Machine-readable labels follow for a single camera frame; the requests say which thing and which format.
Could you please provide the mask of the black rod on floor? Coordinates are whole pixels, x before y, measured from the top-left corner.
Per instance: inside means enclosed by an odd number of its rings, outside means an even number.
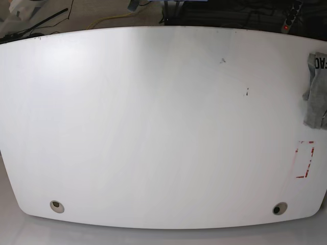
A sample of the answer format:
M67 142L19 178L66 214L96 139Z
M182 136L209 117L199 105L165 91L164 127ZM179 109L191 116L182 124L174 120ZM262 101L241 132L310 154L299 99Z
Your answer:
M7 42L12 42L12 41L17 41L17 40L21 40L23 39L24 35L28 32L31 32L32 30L36 29L37 27L39 27L40 25L46 23L47 21L65 13L68 11L68 8L65 8L53 15L51 15L50 17L38 22L37 24L33 25L32 27L22 30L22 31L18 31L16 33L12 33L12 34L6 34L4 37L1 38L1 44L2 43L7 43Z

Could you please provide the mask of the white power strip red switch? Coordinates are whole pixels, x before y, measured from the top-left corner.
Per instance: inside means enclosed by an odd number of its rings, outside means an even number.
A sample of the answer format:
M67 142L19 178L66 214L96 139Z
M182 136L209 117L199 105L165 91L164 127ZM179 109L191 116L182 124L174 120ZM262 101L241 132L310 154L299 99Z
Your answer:
M299 11L301 10L303 6L303 2L302 1L294 1L293 2L293 5L290 9L290 11L288 12L287 16L286 16L286 19L281 27L281 33L283 34L288 34L289 31L291 30L291 27L293 25L293 23L295 22L298 14L299 14Z

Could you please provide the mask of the red tape rectangle marking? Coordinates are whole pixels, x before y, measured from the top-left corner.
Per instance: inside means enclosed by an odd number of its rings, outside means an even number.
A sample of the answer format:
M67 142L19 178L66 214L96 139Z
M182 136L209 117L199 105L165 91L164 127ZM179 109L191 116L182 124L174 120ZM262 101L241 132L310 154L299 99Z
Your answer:
M305 179L309 174L315 150L314 141L300 141L295 151L293 175L296 179Z

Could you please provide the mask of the grey T-shirt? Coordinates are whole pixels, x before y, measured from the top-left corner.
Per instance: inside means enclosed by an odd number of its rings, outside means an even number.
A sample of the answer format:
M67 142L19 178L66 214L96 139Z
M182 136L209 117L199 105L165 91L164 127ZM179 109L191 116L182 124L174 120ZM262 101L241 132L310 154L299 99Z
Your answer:
M302 95L307 102L303 123L312 129L326 130L326 54L308 56L309 88Z

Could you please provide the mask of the black brush on floor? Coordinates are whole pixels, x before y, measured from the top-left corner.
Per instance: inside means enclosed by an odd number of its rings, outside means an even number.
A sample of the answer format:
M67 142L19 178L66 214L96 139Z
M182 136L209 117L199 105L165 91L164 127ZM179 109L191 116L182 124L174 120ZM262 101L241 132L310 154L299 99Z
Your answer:
M140 0L131 0L128 4L127 10L129 12L135 12L140 4Z

